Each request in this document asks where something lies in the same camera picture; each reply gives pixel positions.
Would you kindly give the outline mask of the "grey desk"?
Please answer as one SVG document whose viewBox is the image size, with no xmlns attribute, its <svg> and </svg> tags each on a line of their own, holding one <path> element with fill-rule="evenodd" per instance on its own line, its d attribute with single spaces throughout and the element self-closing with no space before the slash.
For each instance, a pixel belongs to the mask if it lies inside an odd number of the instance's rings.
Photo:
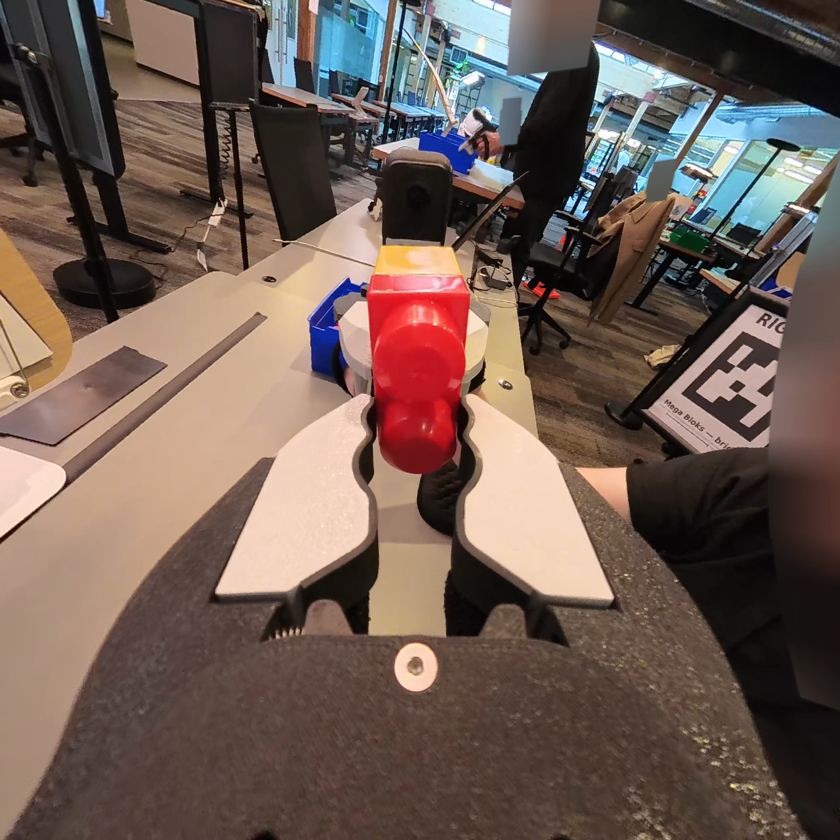
<svg viewBox="0 0 840 840">
<path fill-rule="evenodd" d="M 344 278 L 366 282 L 381 244 L 359 203 L 250 269 L 87 336 L 64 381 L 123 346 L 166 367 L 54 448 L 10 442 L 67 483 L 2 539 L 2 835 L 155 565 L 260 460 L 346 401 L 312 372 L 308 316 Z"/>
</svg>

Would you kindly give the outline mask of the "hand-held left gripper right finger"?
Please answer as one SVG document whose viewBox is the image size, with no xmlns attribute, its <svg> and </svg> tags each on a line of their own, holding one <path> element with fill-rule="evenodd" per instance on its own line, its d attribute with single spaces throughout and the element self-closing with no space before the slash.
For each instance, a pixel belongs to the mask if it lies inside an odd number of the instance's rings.
<svg viewBox="0 0 840 840">
<path fill-rule="evenodd" d="M 528 430 L 476 395 L 463 399 L 454 549 L 526 599 L 611 606 L 615 596 L 559 461 Z"/>
</svg>

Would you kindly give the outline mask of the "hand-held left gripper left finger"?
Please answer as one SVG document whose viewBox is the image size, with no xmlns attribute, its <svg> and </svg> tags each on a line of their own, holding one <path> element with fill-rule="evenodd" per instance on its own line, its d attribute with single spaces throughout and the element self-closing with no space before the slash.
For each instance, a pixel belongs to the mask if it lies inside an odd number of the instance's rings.
<svg viewBox="0 0 840 840">
<path fill-rule="evenodd" d="M 218 580 L 219 601 L 286 600 L 362 560 L 378 570 L 374 399 L 357 395 L 277 452 Z"/>
</svg>

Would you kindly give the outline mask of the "tan coat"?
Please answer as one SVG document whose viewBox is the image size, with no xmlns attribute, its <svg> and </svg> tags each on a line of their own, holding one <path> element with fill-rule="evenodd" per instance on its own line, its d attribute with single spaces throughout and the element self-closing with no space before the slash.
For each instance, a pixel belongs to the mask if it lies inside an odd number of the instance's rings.
<svg viewBox="0 0 840 840">
<path fill-rule="evenodd" d="M 591 295 L 588 323 L 610 323 L 637 288 L 675 206 L 677 194 L 649 202 L 640 192 L 598 220 L 596 243 L 583 264 L 585 290 Z"/>
</svg>

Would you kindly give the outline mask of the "black panel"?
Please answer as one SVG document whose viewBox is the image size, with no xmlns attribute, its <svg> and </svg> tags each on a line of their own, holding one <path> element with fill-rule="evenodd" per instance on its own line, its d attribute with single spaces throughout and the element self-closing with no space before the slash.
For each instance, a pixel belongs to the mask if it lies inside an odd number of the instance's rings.
<svg viewBox="0 0 840 840">
<path fill-rule="evenodd" d="M 293 242 L 338 214 L 319 113 L 256 100 L 248 108 L 280 238 Z"/>
</svg>

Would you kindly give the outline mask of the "red two-stud toy block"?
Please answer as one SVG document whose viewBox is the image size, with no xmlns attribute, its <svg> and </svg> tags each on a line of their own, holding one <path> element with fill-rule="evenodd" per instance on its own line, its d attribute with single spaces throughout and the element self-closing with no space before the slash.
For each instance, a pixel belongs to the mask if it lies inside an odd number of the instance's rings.
<svg viewBox="0 0 840 840">
<path fill-rule="evenodd" d="M 375 269 L 366 300 L 381 454 L 407 474 L 432 473 L 456 449 L 467 285 L 457 275 Z"/>
</svg>

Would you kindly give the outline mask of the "blue plastic bin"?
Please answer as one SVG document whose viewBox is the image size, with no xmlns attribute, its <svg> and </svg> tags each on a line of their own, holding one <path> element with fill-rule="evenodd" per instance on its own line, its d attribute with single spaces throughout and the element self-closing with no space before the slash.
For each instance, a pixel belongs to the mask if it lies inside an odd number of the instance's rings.
<svg viewBox="0 0 840 840">
<path fill-rule="evenodd" d="M 320 301 L 308 316 L 311 370 L 321 375 L 333 374 L 333 351 L 340 342 L 334 304 L 340 298 L 358 294 L 366 296 L 368 283 L 357 284 L 344 278 Z"/>
</svg>

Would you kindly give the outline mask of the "black floor stand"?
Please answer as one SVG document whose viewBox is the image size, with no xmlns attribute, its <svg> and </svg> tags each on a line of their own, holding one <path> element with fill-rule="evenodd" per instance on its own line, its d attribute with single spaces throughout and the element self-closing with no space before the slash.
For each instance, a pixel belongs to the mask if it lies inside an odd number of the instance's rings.
<svg viewBox="0 0 840 840">
<path fill-rule="evenodd" d="M 61 127 L 49 84 L 49 60 L 22 44 L 15 44 L 11 50 L 43 115 L 85 253 L 82 259 L 55 270 L 56 285 L 65 299 L 78 306 L 92 308 L 91 299 L 96 298 L 107 322 L 115 322 L 120 309 L 143 306 L 154 299 L 154 279 L 146 268 L 106 256 L 78 165 Z"/>
</svg>

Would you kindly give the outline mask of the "instruction poster on board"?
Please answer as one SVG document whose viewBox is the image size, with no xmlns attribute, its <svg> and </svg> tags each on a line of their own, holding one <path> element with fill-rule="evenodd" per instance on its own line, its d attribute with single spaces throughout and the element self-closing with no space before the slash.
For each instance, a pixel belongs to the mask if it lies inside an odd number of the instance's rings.
<svg viewBox="0 0 840 840">
<path fill-rule="evenodd" d="M 51 360 L 28 369 L 30 396 L 66 369 L 73 341 L 66 317 L 4 231 L 1 232 L 1 292 L 53 352 Z"/>
</svg>

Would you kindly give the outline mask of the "blue storage bin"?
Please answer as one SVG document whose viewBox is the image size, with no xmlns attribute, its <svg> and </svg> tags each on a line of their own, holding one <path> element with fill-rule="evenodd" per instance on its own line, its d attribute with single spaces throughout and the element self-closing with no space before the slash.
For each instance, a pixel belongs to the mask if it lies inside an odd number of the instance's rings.
<svg viewBox="0 0 840 840">
<path fill-rule="evenodd" d="M 421 152 L 432 152 L 443 155 L 451 164 L 453 173 L 466 175 L 478 160 L 478 153 L 467 145 L 467 138 L 460 135 L 456 129 L 447 134 L 442 131 L 420 132 L 418 149 Z"/>
</svg>

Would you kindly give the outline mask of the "yellow toy block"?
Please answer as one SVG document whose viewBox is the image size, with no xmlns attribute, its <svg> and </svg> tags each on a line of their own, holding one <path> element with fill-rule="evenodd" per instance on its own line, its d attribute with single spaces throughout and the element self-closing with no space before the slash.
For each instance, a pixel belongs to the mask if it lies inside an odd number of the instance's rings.
<svg viewBox="0 0 840 840">
<path fill-rule="evenodd" d="M 388 277 L 462 277 L 455 252 L 440 245 L 384 245 L 373 275 Z"/>
</svg>

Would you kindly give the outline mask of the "framed screen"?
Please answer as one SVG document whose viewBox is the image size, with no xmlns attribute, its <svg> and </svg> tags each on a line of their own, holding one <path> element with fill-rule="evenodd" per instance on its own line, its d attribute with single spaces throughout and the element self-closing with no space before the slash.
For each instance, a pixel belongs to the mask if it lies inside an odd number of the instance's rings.
<svg viewBox="0 0 840 840">
<path fill-rule="evenodd" d="M 2 1 L 2 31 L 38 142 L 51 149 L 49 128 L 31 79 L 14 52 L 24 46 L 47 58 L 49 89 L 68 151 L 91 170 L 119 179 L 125 169 L 98 12 L 104 2 Z"/>
</svg>

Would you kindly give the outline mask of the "black white marker sign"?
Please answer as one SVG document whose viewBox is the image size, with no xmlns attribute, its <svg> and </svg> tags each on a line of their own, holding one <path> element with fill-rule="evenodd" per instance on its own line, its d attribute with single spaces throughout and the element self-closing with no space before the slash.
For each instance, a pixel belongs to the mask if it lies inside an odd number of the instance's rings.
<svg viewBox="0 0 840 840">
<path fill-rule="evenodd" d="M 750 295 L 692 344 L 640 413 L 691 454 L 765 448 L 788 301 Z"/>
</svg>

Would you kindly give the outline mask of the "person's right forearm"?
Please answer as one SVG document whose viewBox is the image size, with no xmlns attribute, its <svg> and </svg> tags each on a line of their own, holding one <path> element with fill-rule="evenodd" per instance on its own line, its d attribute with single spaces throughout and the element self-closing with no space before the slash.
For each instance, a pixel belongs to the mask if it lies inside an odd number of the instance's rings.
<svg viewBox="0 0 840 840">
<path fill-rule="evenodd" d="M 575 470 L 625 522 L 630 525 L 633 524 L 627 484 L 627 467 L 576 467 Z"/>
</svg>

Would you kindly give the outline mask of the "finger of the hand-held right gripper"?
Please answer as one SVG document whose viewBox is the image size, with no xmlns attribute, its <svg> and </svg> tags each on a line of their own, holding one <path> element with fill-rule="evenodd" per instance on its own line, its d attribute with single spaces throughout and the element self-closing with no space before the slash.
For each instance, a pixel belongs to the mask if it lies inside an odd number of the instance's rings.
<svg viewBox="0 0 840 840">
<path fill-rule="evenodd" d="M 474 380 L 485 363 L 488 334 L 488 321 L 484 320 L 475 310 L 470 309 L 465 338 L 466 380 Z"/>
<path fill-rule="evenodd" d="M 367 303 L 354 303 L 338 321 L 344 361 L 360 382 L 373 380 L 371 327 Z"/>
</svg>

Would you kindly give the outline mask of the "dark flat plate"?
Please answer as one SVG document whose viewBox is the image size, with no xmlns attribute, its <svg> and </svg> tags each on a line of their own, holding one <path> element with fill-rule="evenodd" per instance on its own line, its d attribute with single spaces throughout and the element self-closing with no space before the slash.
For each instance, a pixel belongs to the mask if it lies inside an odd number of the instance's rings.
<svg viewBox="0 0 840 840">
<path fill-rule="evenodd" d="M 124 346 L 3 415 L 1 435 L 57 446 L 165 367 Z"/>
</svg>

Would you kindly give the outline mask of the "black office chair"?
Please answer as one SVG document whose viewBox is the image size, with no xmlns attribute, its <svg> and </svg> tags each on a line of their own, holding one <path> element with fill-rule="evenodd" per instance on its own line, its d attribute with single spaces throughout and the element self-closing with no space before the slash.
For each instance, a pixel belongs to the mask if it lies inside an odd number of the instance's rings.
<svg viewBox="0 0 840 840">
<path fill-rule="evenodd" d="M 533 281 L 542 284 L 542 292 L 534 303 L 520 303 L 518 317 L 527 323 L 521 342 L 534 333 L 536 343 L 530 354 L 538 355 L 543 346 L 543 327 L 559 334 L 560 347 L 566 349 L 571 336 L 552 319 L 546 310 L 553 291 L 565 292 L 586 302 L 594 302 L 606 289 L 616 267 L 621 234 L 597 234 L 598 219 L 609 212 L 616 194 L 616 177 L 605 175 L 596 185 L 591 208 L 584 219 L 560 211 L 567 223 L 560 248 L 537 243 L 530 251 L 528 264 L 533 268 Z"/>
</svg>

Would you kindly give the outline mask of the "black monitor back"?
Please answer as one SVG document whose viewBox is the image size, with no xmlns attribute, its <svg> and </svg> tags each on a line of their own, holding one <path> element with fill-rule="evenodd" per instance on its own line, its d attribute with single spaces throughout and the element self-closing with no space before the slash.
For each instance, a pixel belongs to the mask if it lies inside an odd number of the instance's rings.
<svg viewBox="0 0 840 840">
<path fill-rule="evenodd" d="M 199 86 L 206 104 L 246 111 L 259 95 L 259 10 L 245 2 L 197 4 Z"/>
</svg>

